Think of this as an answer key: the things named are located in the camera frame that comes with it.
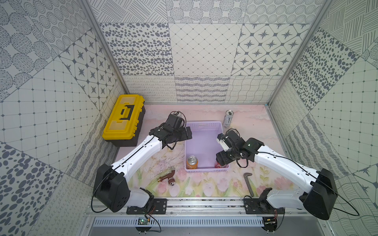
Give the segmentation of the red cola can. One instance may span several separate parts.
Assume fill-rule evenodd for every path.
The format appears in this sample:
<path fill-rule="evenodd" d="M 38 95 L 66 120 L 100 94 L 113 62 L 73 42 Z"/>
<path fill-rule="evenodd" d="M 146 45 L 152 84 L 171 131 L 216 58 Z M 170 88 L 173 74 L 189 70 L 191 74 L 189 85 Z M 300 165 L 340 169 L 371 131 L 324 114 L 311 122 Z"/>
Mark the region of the red cola can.
<path fill-rule="evenodd" d="M 220 169 L 220 168 L 228 168 L 228 164 L 226 164 L 226 165 L 221 165 L 220 163 L 215 162 L 215 168 L 217 168 L 217 169 Z"/>

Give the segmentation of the lilac plastic basket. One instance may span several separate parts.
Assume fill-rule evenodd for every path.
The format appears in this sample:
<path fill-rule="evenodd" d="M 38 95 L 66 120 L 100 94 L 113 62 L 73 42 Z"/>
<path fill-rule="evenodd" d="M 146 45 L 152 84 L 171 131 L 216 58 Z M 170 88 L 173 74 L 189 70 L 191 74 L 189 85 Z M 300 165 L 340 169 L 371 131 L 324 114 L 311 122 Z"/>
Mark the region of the lilac plastic basket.
<path fill-rule="evenodd" d="M 195 121 L 188 122 L 187 127 L 191 129 L 192 138 L 185 141 L 184 165 L 188 173 L 226 172 L 230 169 L 216 168 L 216 154 L 222 151 L 221 145 L 217 142 L 217 136 L 223 133 L 220 121 Z M 187 160 L 189 157 L 197 158 L 197 168 L 190 169 Z"/>

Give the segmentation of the orange drink can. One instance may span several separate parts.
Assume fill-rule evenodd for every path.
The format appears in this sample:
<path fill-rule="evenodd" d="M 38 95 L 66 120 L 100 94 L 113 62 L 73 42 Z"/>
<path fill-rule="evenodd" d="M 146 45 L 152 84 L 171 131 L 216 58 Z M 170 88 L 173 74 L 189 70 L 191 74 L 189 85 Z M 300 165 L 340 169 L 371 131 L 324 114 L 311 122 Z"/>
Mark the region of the orange drink can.
<path fill-rule="evenodd" d="M 194 155 L 189 156 L 187 158 L 186 167 L 187 167 L 187 169 L 197 169 L 198 168 L 198 159 Z"/>

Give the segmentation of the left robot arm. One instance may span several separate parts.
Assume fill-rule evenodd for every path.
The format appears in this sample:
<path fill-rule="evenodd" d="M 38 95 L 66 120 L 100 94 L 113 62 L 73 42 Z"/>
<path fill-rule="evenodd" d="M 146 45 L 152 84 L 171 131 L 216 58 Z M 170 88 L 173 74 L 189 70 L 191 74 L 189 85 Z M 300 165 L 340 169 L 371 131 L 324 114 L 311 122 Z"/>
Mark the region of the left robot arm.
<path fill-rule="evenodd" d="M 112 212 L 118 212 L 124 207 L 138 207 L 148 213 L 153 207 L 154 196 L 143 188 L 129 188 L 131 177 L 164 147 L 191 138 L 190 127 L 152 129 L 146 139 L 124 158 L 111 165 L 103 164 L 98 168 L 93 197 Z"/>

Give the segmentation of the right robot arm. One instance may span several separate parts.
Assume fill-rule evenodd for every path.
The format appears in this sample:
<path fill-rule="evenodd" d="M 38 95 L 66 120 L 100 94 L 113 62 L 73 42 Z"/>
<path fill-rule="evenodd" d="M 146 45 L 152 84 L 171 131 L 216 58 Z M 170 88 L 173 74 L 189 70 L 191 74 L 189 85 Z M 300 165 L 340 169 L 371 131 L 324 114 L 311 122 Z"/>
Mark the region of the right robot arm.
<path fill-rule="evenodd" d="M 318 171 L 278 155 L 255 138 L 244 141 L 239 137 L 220 134 L 217 143 L 222 147 L 222 151 L 216 155 L 216 162 L 221 166 L 245 159 L 270 168 L 298 187 L 296 190 L 264 189 L 258 199 L 260 207 L 305 209 L 318 219 L 330 218 L 338 192 L 329 170 Z"/>

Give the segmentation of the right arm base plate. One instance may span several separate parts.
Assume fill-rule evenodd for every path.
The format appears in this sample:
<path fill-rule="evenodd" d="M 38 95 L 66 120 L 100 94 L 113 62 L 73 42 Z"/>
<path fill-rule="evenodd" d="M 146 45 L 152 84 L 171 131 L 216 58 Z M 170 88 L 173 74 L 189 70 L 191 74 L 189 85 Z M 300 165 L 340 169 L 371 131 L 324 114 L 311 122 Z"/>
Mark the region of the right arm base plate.
<path fill-rule="evenodd" d="M 243 206 L 246 214 L 283 214 L 283 208 L 274 208 L 266 200 L 260 201 L 258 198 L 247 196 L 243 199 Z"/>

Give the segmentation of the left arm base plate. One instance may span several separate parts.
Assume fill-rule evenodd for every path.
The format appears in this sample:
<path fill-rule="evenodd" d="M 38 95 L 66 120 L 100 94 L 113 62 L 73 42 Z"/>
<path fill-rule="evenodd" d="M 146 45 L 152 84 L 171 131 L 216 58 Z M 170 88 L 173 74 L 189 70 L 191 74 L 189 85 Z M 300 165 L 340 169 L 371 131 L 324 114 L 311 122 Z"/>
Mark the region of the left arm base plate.
<path fill-rule="evenodd" d="M 149 200 L 144 207 L 128 206 L 127 215 L 162 215 L 166 214 L 167 199 L 157 198 Z"/>

